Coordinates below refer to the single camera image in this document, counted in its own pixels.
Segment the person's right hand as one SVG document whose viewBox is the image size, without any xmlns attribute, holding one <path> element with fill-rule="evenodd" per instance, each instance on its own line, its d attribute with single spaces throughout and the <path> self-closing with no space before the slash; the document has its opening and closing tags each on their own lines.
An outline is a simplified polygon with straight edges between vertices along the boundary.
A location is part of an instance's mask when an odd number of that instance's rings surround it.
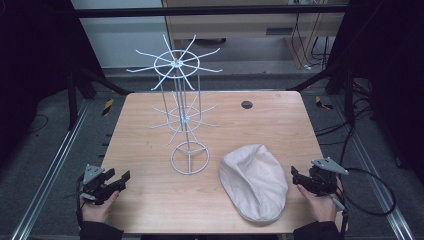
<svg viewBox="0 0 424 240">
<path fill-rule="evenodd" d="M 297 185 L 298 191 L 306 199 L 312 216 L 318 222 L 335 222 L 338 212 L 338 206 L 335 203 L 337 196 L 335 194 L 316 196 L 307 191 L 302 185 Z"/>
</svg>

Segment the black metal stand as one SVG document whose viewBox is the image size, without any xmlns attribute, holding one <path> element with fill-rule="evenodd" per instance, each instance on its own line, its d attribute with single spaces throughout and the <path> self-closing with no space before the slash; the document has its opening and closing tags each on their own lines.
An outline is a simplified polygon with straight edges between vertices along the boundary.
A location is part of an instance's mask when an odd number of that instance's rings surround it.
<svg viewBox="0 0 424 240">
<path fill-rule="evenodd" d="M 316 82 L 328 78 L 329 81 L 325 87 L 325 91 L 330 95 L 337 94 L 344 89 L 344 116 L 351 127 L 355 126 L 355 117 L 353 110 L 353 71 L 348 65 L 333 65 L 325 70 L 315 74 L 303 83 L 288 88 L 288 91 L 303 91 L 308 86 Z"/>
<path fill-rule="evenodd" d="M 99 83 L 119 95 L 130 94 L 129 90 L 125 90 L 124 88 L 110 82 L 105 77 L 96 75 L 87 69 L 72 70 L 67 77 L 69 130 L 72 130 L 76 126 L 78 120 L 76 92 L 79 91 L 84 99 L 93 99 L 97 94 L 95 88 L 91 84 L 92 81 Z"/>
</svg>

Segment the wooden cabinet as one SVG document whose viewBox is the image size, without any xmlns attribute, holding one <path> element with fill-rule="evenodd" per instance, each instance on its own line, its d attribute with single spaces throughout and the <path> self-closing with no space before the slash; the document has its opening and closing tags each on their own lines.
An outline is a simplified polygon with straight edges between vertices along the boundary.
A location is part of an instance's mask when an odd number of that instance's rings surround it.
<svg viewBox="0 0 424 240">
<path fill-rule="evenodd" d="M 331 5 L 349 0 L 161 0 L 165 7 Z M 168 16 L 168 32 L 173 40 L 238 37 L 280 37 L 289 44 L 297 67 L 312 63 L 313 43 L 319 37 L 337 35 L 345 14 L 247 14 Z"/>
</svg>

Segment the person's left hand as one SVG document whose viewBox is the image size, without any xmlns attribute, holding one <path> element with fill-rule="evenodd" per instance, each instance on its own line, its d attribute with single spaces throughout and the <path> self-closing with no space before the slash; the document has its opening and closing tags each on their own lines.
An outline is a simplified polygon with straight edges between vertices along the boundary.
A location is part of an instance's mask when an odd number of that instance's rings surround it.
<svg viewBox="0 0 424 240">
<path fill-rule="evenodd" d="M 106 224 L 111 213 L 112 205 L 118 199 L 119 195 L 119 191 L 113 192 L 102 205 L 95 205 L 81 197 L 80 210 L 82 213 L 82 220 Z"/>
</svg>

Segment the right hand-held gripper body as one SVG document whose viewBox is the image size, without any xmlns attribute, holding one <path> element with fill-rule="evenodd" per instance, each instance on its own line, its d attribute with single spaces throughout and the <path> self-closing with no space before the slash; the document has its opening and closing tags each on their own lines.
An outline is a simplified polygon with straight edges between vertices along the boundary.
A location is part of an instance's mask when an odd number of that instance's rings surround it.
<svg viewBox="0 0 424 240">
<path fill-rule="evenodd" d="M 333 194 L 337 190 L 337 175 L 348 175 L 347 169 L 330 157 L 312 160 L 309 169 L 311 185 L 309 191 L 316 195 Z"/>
</svg>

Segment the black metal frame bar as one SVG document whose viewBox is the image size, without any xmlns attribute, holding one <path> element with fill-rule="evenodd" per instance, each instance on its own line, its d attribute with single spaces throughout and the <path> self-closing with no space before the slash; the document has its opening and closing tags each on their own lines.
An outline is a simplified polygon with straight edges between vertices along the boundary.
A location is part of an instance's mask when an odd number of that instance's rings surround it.
<svg viewBox="0 0 424 240">
<path fill-rule="evenodd" d="M 156 17 L 156 16 L 203 16 L 203 15 L 247 15 L 247 14 L 297 14 L 346 12 L 349 4 L 331 5 L 252 5 L 252 6 L 199 6 L 128 9 L 83 9 L 70 14 L 79 18 L 109 17 Z"/>
</svg>

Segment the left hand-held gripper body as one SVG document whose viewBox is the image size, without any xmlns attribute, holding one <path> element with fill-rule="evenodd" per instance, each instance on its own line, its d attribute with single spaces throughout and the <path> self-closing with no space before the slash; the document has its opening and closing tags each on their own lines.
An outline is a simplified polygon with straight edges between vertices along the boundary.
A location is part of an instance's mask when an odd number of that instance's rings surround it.
<svg viewBox="0 0 424 240">
<path fill-rule="evenodd" d="M 100 174 L 106 172 L 102 167 L 87 165 L 83 174 L 81 196 L 95 205 L 102 205 L 115 191 L 107 189 L 107 181 L 100 182 Z"/>
</svg>

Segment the aluminium floor rail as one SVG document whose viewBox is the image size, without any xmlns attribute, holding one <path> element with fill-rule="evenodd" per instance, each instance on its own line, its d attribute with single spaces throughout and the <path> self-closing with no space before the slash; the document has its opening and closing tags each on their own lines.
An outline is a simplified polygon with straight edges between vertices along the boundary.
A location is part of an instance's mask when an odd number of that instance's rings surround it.
<svg viewBox="0 0 424 240">
<path fill-rule="evenodd" d="M 363 174 L 353 172 L 355 177 L 364 175 L 370 190 L 363 193 L 373 200 L 375 211 L 388 211 L 393 205 L 390 190 L 396 198 L 394 210 L 383 217 L 364 214 L 369 218 L 364 233 L 373 230 L 375 239 L 420 240 L 418 231 L 418 202 L 422 200 L 424 187 L 411 170 L 396 165 L 395 153 L 376 120 L 370 120 L 370 110 L 355 121 L 355 129 L 348 143 L 349 154 L 344 165 L 357 166 Z"/>
<path fill-rule="evenodd" d="M 88 109 L 91 105 L 89 100 L 83 100 L 80 109 L 77 113 L 75 125 L 67 131 L 64 139 L 61 142 L 43 180 L 41 181 L 37 191 L 32 198 L 25 214 L 19 221 L 13 231 L 10 240 L 27 240 L 39 214 L 44 207 L 46 200 L 51 192 L 51 189 L 56 182 L 57 177 L 62 169 L 63 164 L 73 146 L 73 143 L 86 119 Z"/>
</svg>

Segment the white wire display rack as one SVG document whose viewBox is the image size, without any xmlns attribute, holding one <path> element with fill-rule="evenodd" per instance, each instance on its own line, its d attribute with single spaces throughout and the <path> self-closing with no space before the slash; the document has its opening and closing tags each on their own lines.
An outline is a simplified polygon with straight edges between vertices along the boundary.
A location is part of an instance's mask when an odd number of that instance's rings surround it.
<svg viewBox="0 0 424 240">
<path fill-rule="evenodd" d="M 210 161 L 209 149 L 197 138 L 196 130 L 202 126 L 216 127 L 216 124 L 208 123 L 204 119 L 204 115 L 214 110 L 217 105 L 203 107 L 201 73 L 221 72 L 221 69 L 203 67 L 202 60 L 216 54 L 219 48 L 204 54 L 196 54 L 192 51 L 196 36 L 193 36 L 190 43 L 182 49 L 172 49 L 170 41 L 166 37 L 163 37 L 163 40 L 166 51 L 162 54 L 136 51 L 139 55 L 152 57 L 151 66 L 127 69 L 127 72 L 153 71 L 157 75 L 158 80 L 151 91 L 161 93 L 163 107 L 152 106 L 152 109 L 163 114 L 165 121 L 150 126 L 150 129 L 167 127 L 172 131 L 168 145 L 175 139 L 179 144 L 175 144 L 171 152 L 171 166 L 179 174 L 194 175 L 203 171 Z"/>
</svg>

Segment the white cap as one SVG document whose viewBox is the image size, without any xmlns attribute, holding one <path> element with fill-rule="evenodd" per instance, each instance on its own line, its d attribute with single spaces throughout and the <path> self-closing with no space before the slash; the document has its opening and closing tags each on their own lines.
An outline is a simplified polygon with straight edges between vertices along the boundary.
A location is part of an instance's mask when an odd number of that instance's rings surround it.
<svg viewBox="0 0 424 240">
<path fill-rule="evenodd" d="M 244 219 L 268 224 L 282 215 L 288 192 L 286 176 L 280 162 L 263 144 L 245 145 L 225 155 L 219 178 Z"/>
</svg>

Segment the yellow black striped tape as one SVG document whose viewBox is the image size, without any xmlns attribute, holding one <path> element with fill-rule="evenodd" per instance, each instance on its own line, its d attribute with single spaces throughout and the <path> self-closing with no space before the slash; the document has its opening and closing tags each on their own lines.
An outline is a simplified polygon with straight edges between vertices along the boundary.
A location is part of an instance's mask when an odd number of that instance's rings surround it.
<svg viewBox="0 0 424 240">
<path fill-rule="evenodd" d="M 324 108 L 324 109 L 327 109 L 327 110 L 334 109 L 331 104 L 324 104 L 319 96 L 315 97 L 315 104 L 316 104 L 317 107 L 321 107 L 321 108 Z"/>
<path fill-rule="evenodd" d="M 109 111 L 110 111 L 110 109 L 113 105 L 113 102 L 114 102 L 114 99 L 108 99 L 106 101 L 105 106 L 104 106 L 103 111 L 102 111 L 102 116 L 108 115 L 108 113 L 109 113 Z"/>
</svg>

